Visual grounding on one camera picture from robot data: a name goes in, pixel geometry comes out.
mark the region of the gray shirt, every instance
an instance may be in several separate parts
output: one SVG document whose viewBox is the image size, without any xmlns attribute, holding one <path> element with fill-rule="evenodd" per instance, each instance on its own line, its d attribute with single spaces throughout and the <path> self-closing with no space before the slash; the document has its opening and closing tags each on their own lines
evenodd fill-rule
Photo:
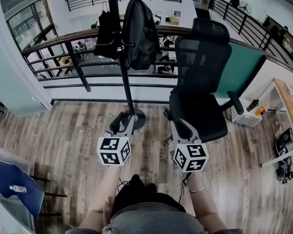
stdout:
<svg viewBox="0 0 293 234">
<path fill-rule="evenodd" d="M 205 234 L 199 221 L 190 214 L 162 203 L 145 202 L 128 206 L 111 219 L 103 234 Z M 99 234 L 89 229 L 71 229 L 66 234 Z M 217 234 L 243 234 L 241 229 Z"/>
</svg>

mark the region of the standing fan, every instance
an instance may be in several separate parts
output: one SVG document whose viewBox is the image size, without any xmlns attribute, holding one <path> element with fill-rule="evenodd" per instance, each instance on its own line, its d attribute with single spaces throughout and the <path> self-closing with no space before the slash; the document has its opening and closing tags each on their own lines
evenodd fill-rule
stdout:
<svg viewBox="0 0 293 234">
<path fill-rule="evenodd" d="M 242 10 L 243 12 L 248 13 L 249 15 L 252 12 L 252 8 L 251 8 L 250 4 L 247 2 L 240 2 L 238 8 L 240 10 Z"/>
</svg>

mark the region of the blue chair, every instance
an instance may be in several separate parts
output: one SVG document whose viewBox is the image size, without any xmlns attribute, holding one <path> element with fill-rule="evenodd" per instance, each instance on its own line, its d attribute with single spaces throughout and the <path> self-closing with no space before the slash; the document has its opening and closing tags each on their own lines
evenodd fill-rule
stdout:
<svg viewBox="0 0 293 234">
<path fill-rule="evenodd" d="M 43 189 L 33 180 L 33 178 L 16 165 L 0 160 L 0 194 L 3 197 L 9 198 L 12 195 L 16 195 L 34 217 L 61 215 L 60 213 L 40 214 L 43 198 L 45 195 L 58 197 L 67 196 L 45 193 Z M 24 186 L 27 189 L 26 193 L 18 193 L 11 190 L 10 186 L 13 185 Z"/>
</svg>

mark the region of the black bottle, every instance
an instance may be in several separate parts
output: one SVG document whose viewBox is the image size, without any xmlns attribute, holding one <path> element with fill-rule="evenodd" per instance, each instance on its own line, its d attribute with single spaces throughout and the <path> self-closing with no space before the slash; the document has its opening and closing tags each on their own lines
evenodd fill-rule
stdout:
<svg viewBox="0 0 293 234">
<path fill-rule="evenodd" d="M 247 107 L 247 111 L 251 111 L 252 109 L 254 109 L 255 107 L 258 106 L 259 100 L 255 99 L 252 101 L 252 103 Z"/>
</svg>

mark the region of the forearm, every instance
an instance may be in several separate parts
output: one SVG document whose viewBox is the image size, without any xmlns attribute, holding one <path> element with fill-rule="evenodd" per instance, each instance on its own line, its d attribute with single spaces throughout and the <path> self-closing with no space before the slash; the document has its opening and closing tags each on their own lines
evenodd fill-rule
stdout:
<svg viewBox="0 0 293 234">
<path fill-rule="evenodd" d="M 197 191 L 203 188 L 204 182 L 201 174 L 196 172 L 188 181 L 190 191 Z M 190 193 L 196 218 L 204 226 L 205 230 L 213 234 L 219 230 L 227 229 L 226 225 L 219 218 L 216 205 L 206 188 Z"/>
<path fill-rule="evenodd" d="M 121 166 L 110 166 L 107 168 L 98 189 L 94 192 L 94 196 L 88 208 L 88 213 L 79 228 L 93 229 L 101 232 L 103 225 L 103 211 L 107 199 L 109 211 L 105 213 L 105 216 L 107 222 L 109 222 L 121 169 Z"/>
</svg>

